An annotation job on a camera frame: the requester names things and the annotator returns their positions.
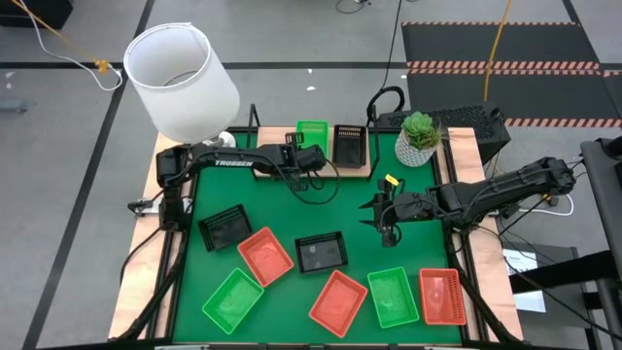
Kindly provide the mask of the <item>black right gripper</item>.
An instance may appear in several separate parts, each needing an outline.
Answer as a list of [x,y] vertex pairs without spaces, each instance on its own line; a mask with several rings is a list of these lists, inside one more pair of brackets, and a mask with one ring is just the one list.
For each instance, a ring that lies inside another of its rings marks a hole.
[[[397,186],[385,178],[377,181],[378,192],[372,199],[360,206],[360,209],[383,208],[385,204],[392,204]],[[398,223],[419,222],[435,220],[439,216],[439,210],[432,199],[424,194],[417,192],[404,192],[399,194],[394,200],[395,217]],[[387,226],[380,222],[371,220],[361,220],[364,225],[374,227],[381,235],[383,248],[393,248],[401,240],[401,229],[398,226]]]

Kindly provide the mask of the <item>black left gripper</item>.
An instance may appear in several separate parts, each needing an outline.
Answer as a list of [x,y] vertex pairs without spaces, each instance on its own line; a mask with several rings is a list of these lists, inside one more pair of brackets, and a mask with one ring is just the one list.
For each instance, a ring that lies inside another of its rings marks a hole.
[[[318,145],[299,149],[304,143],[304,134],[302,132],[288,132],[285,134],[285,174],[299,174],[306,172],[319,171],[327,164],[327,160],[323,150]],[[307,180],[295,180],[290,182],[292,191],[307,191],[309,183]]]

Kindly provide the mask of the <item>green plastic slotted basket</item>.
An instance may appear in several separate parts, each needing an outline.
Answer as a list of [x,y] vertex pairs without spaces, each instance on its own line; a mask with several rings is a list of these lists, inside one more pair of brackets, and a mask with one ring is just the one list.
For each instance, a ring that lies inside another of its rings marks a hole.
[[405,269],[402,266],[367,274],[375,311],[382,329],[420,320]]
[[317,145],[328,157],[329,125],[326,121],[297,121],[295,131],[303,134],[302,149]]
[[264,288],[234,268],[202,306],[202,312],[225,334],[232,334],[264,294]]

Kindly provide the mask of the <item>black plastic slotted basket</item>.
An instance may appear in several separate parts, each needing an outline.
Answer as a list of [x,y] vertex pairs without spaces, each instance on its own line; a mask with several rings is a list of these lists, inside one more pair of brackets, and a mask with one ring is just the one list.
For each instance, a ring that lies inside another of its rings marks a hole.
[[333,129],[332,161],[338,167],[361,168],[366,165],[364,126],[336,124]]
[[238,244],[253,234],[242,204],[200,220],[198,227],[208,252]]
[[294,246],[298,270],[302,274],[336,269],[349,263],[341,231],[297,238]]

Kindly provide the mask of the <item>orange plastic slotted basket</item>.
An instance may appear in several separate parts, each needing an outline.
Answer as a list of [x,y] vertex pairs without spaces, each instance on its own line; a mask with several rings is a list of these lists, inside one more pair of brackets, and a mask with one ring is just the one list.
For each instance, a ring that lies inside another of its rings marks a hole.
[[267,287],[294,267],[294,262],[269,227],[263,227],[237,250],[262,287]]
[[343,272],[335,270],[308,315],[330,333],[344,338],[367,294],[367,287]]
[[427,325],[464,326],[467,323],[457,269],[422,268],[419,284]]

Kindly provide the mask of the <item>succulent in white patterned pot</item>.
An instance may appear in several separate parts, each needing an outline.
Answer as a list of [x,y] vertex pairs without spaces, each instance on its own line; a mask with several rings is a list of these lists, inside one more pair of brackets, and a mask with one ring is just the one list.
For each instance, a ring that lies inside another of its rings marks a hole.
[[442,129],[432,117],[421,112],[414,112],[401,124],[395,153],[405,166],[424,165],[435,153],[442,139]]

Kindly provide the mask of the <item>white shade silver table lamp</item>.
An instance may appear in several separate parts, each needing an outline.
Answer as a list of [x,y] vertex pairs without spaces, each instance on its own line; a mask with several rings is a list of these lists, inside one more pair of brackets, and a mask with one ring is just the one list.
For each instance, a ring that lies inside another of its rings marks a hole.
[[205,34],[189,22],[154,26],[128,45],[123,67],[155,128],[185,144],[234,147],[226,129],[240,94]]

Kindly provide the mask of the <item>black perforated computer tower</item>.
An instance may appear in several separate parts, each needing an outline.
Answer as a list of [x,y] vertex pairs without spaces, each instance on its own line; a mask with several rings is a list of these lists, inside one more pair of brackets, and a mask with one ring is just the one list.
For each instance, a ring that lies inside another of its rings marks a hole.
[[[368,106],[366,114],[370,122],[376,122],[381,128],[400,129],[406,117],[415,113],[415,110],[398,110],[391,113],[375,115],[375,108]],[[423,111],[442,127],[470,127],[474,130],[477,145],[481,154],[496,153],[510,140],[505,127],[506,117],[500,107],[494,102],[480,104],[459,105]]]

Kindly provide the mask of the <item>green table mat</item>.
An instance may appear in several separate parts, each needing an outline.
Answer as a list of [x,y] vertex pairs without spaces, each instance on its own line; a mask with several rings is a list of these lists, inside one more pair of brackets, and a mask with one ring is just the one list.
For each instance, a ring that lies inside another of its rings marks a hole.
[[[402,239],[394,248],[383,248],[371,220],[373,213],[360,206],[377,191],[376,180],[328,179],[320,191],[295,198],[286,185],[255,178],[247,168],[204,169],[199,178],[193,218],[200,221],[242,204],[251,227],[270,228],[290,256],[299,237],[341,231],[349,263],[343,273],[362,285],[367,274],[402,266],[411,290],[419,291],[423,267],[447,264],[438,221],[402,223]],[[198,227],[193,227],[178,301],[173,339],[176,342],[336,343],[339,338],[313,321],[308,313],[327,283],[327,271],[302,274],[293,268],[273,284],[230,335],[220,330],[202,306],[236,267],[248,266],[235,246],[208,252]]]

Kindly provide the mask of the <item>white paper sheet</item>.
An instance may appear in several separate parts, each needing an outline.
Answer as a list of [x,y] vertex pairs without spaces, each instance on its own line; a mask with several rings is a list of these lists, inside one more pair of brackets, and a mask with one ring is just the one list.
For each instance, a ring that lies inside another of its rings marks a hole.
[[[503,249],[502,251],[506,260],[506,269],[510,276],[516,272],[526,272],[538,268],[535,253],[512,249]],[[513,296],[518,310],[536,313],[546,312],[542,291],[514,294]]]

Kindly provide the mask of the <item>black hazard striped floor mat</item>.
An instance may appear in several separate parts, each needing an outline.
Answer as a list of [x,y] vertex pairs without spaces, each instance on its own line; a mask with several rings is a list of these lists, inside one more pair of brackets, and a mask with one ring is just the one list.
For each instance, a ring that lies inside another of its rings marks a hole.
[[407,83],[414,110],[492,104],[511,126],[622,127],[598,70],[412,69]]
[[598,70],[575,22],[405,21],[406,61],[414,69]]

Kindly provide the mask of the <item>black cart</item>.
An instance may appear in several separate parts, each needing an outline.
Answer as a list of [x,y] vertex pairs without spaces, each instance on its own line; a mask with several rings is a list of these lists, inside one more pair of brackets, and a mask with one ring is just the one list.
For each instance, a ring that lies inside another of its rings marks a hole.
[[622,277],[622,136],[580,144],[609,250]]

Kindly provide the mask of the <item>grey floor object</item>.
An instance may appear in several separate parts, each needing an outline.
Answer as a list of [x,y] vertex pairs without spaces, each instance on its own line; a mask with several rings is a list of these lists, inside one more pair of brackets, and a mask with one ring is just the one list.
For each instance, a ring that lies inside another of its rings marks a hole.
[[28,110],[27,103],[21,99],[0,98],[0,112],[23,114]]

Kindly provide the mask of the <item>dark floor box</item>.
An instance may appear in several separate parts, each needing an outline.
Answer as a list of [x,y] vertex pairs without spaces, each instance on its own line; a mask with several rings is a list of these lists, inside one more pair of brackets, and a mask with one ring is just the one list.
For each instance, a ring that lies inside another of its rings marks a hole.
[[[74,10],[73,0],[22,0],[29,11],[53,29],[61,29]],[[0,25],[33,27],[27,12],[11,0],[0,0]]]

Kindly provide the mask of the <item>silver frame bracket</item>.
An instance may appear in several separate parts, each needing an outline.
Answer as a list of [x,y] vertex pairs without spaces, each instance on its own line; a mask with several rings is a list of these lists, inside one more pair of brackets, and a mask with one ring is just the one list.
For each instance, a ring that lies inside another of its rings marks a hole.
[[140,199],[129,202],[127,208],[135,217],[143,217],[145,215],[157,214],[160,202],[160,198]]

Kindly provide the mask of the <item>black aluminium rig frame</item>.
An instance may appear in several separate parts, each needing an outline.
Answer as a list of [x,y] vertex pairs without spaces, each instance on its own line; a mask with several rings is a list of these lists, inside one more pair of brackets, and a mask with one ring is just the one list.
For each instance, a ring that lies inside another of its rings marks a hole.
[[[482,163],[480,161],[478,147],[476,144],[475,133],[472,128],[453,127],[449,128],[449,142],[453,155],[453,165],[456,170],[457,179],[463,182],[476,182],[484,179]],[[144,190],[144,197],[152,197],[159,191],[156,183],[156,154],[166,148],[176,146],[177,142],[158,134],[155,141],[155,149],[152,155],[147,183]],[[449,158],[443,154],[439,148],[437,152],[440,159],[440,174],[443,182],[449,180],[449,167],[446,165]],[[133,232],[130,248],[135,248],[141,241],[146,239],[153,231],[158,228],[158,216],[147,214],[138,218]],[[156,290],[156,279],[159,271],[160,260],[164,258],[164,272],[172,266],[173,259],[178,253],[180,234],[173,233],[172,257],[168,258],[165,253],[170,251],[165,246],[166,236],[155,236],[128,263],[124,270],[121,282],[120,293],[115,308],[109,337],[116,337],[129,328],[130,324],[138,317],[139,313],[146,306],[149,299]],[[505,262],[502,260],[501,244],[497,238],[493,238],[492,233],[486,229],[479,228],[478,231],[470,235],[470,246],[474,259],[475,273],[479,291],[495,315],[515,336],[523,338],[518,313],[511,293],[509,278],[507,275]],[[477,331],[472,331],[476,321],[472,302],[468,300],[466,292],[466,315],[469,335],[472,338],[481,338]],[[172,321],[164,320],[168,316],[167,312],[172,311],[171,297],[172,292],[167,292],[158,307],[156,316],[160,316],[155,322],[155,337],[164,337],[165,326],[171,325]]]

